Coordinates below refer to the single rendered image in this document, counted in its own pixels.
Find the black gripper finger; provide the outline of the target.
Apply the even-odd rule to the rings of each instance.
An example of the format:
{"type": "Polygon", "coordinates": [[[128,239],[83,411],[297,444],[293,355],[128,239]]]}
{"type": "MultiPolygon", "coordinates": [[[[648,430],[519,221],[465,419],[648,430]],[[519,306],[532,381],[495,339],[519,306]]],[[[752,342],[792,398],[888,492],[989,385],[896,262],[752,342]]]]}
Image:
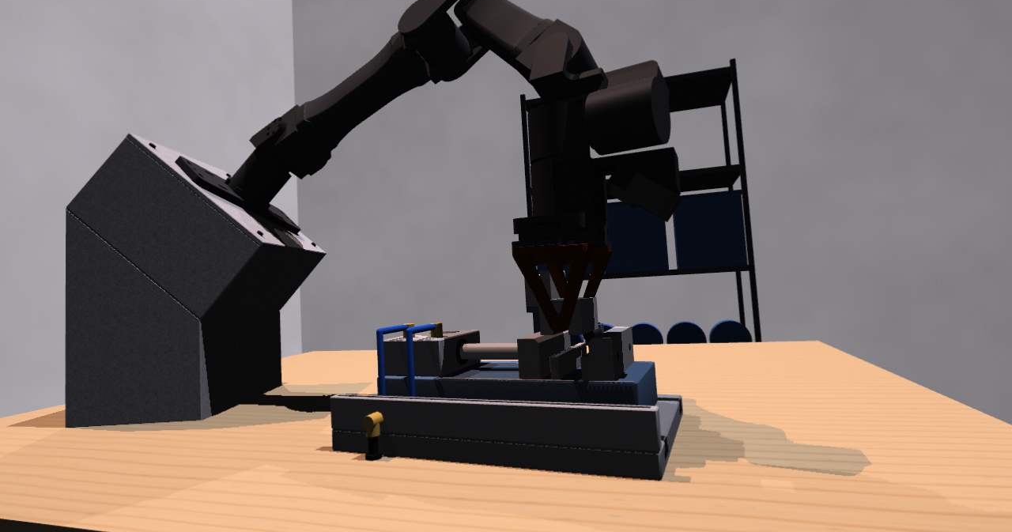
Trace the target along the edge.
{"type": "MultiPolygon", "coordinates": [[[[602,277],[605,273],[605,269],[610,262],[610,257],[612,255],[612,247],[597,247],[592,248],[591,257],[588,264],[593,264],[593,269],[591,271],[591,276],[587,283],[586,290],[584,292],[584,297],[595,297],[598,290],[598,286],[602,281],[602,277]]],[[[566,276],[563,271],[563,265],[568,265],[570,262],[556,262],[556,264],[546,264],[549,273],[552,275],[554,286],[559,292],[560,298],[564,298],[566,294],[567,281],[566,276]]]]}
{"type": "Polygon", "coordinates": [[[567,330],[570,327],[572,313],[577,304],[591,252],[591,244],[512,248],[512,257],[519,266],[522,275],[527,279],[529,288],[534,292],[552,330],[567,330]],[[536,270],[538,264],[556,264],[556,262],[570,262],[571,264],[566,294],[563,303],[561,303],[560,313],[554,311],[545,284],[536,270]]]}

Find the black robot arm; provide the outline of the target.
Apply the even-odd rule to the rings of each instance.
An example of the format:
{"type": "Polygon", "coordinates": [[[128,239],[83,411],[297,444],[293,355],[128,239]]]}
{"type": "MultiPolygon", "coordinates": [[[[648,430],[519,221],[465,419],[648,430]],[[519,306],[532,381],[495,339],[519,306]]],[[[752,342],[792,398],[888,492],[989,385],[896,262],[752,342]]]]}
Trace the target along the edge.
{"type": "Polygon", "coordinates": [[[590,146],[607,155],[667,144],[669,89],[658,63],[604,72],[578,30],[509,0],[416,0],[375,58],[253,135],[255,150],[232,178],[181,155],[175,164],[196,185],[297,234],[300,227],[269,204],[292,178],[289,172],[300,179],[313,175],[345,135],[395,97],[428,81],[455,81],[487,51],[520,72],[545,102],[527,114],[529,162],[584,155],[550,162],[553,214],[609,220],[605,175],[611,175],[612,196],[671,218],[681,201],[674,147],[593,160],[590,153],[590,146]],[[455,3],[459,27],[446,13],[455,3]]]}

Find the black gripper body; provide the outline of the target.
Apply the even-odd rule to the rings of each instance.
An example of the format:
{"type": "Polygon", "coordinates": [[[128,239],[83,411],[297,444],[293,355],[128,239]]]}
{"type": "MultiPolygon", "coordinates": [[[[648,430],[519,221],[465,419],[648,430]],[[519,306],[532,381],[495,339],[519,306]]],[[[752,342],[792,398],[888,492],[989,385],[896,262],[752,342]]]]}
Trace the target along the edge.
{"type": "Polygon", "coordinates": [[[512,248],[573,244],[612,247],[607,238],[610,235],[608,221],[585,212],[553,214],[550,162],[577,157],[584,155],[553,155],[531,165],[534,217],[513,219],[514,234],[519,234],[519,241],[511,243],[512,248]],[[567,244],[568,240],[575,240],[575,243],[567,244]]]}

